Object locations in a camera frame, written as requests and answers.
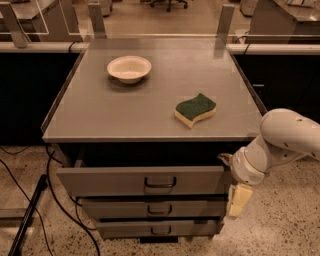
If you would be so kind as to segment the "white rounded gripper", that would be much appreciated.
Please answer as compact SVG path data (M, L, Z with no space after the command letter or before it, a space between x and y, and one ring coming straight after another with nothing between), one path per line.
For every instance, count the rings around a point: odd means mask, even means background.
M260 184L265 174L258 171L249 163L245 156L244 147L241 147L233 155L220 153L217 158L226 166L230 166L231 174L236 181L243 183L231 185L228 194L227 215L238 217L253 194L251 186Z

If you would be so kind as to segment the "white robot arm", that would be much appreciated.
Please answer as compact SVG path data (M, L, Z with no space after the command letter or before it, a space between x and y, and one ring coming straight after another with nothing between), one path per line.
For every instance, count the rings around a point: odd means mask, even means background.
M310 156L320 159L320 125L289 109L274 109L261 120L259 135L236 153L221 153L218 158L236 180L228 194L227 215L238 217L274 166Z

